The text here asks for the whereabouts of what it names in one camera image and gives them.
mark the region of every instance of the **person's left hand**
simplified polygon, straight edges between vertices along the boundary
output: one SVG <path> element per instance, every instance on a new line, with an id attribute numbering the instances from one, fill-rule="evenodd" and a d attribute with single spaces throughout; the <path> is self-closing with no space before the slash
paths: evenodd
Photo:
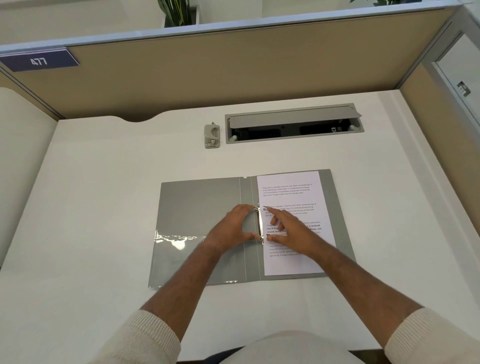
<path id="1" fill-rule="evenodd" d="M 210 230 L 203 244 L 223 254 L 246 240 L 259 240 L 260 236 L 257 233 L 242 231 L 243 219 L 252 210 L 253 205 L 236 205 Z"/>

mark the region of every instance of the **cream sweater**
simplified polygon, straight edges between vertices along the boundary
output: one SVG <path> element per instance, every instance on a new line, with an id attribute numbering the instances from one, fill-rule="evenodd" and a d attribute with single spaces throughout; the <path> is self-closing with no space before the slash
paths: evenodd
<path id="1" fill-rule="evenodd" d="M 160 318 L 135 312 L 91 364 L 174 364 L 175 333 Z M 412 313 L 393 333 L 385 354 L 392 364 L 480 363 L 480 342 L 428 308 Z M 362 363 L 347 350 L 314 334 L 288 331 L 245 346 L 222 363 Z"/>

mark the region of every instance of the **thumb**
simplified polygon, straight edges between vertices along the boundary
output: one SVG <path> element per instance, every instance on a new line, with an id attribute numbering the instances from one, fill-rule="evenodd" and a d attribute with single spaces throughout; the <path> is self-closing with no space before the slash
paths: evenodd
<path id="1" fill-rule="evenodd" d="M 285 245 L 287 242 L 288 237 L 285 235 L 268 235 L 267 240 L 270 242 L 276 242 L 282 245 Z"/>
<path id="2" fill-rule="evenodd" d="M 260 240 L 260 235 L 256 232 L 244 232 L 243 237 L 245 240 Z"/>

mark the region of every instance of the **open binder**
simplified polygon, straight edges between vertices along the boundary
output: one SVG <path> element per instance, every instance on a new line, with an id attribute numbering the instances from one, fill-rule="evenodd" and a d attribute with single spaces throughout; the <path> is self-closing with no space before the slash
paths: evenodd
<path id="1" fill-rule="evenodd" d="M 336 247 L 355 260 L 330 170 L 318 170 Z M 257 176 L 163 182 L 148 286 L 164 285 L 194 248 L 237 204 L 258 206 Z M 260 211 L 243 222 L 244 231 L 260 232 Z M 262 242 L 247 241 L 226 252 L 208 284 L 322 277 L 324 273 L 266 276 Z"/>

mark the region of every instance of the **white desk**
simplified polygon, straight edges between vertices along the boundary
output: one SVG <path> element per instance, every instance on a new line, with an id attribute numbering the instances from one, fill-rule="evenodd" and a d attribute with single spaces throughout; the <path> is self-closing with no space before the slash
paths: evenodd
<path id="1" fill-rule="evenodd" d="M 364 133 L 224 143 L 228 113 L 349 102 L 363 115 Z M 212 121 L 222 144 L 207 150 L 203 127 Z M 0 271 L 1 361 L 84 363 L 152 295 L 161 182 L 327 168 L 358 263 L 480 339 L 480 309 L 467 284 L 478 277 L 460 269 L 462 257 L 422 191 L 424 178 L 414 172 L 420 159 L 408 159 L 422 155 L 404 150 L 409 140 L 396 132 L 408 123 L 398 91 L 178 110 L 142 123 L 60 121 Z M 249 163 L 234 163 L 240 153 Z M 328 278 L 279 280 L 207 287 L 180 359 L 285 329 L 348 349 L 378 347 Z"/>

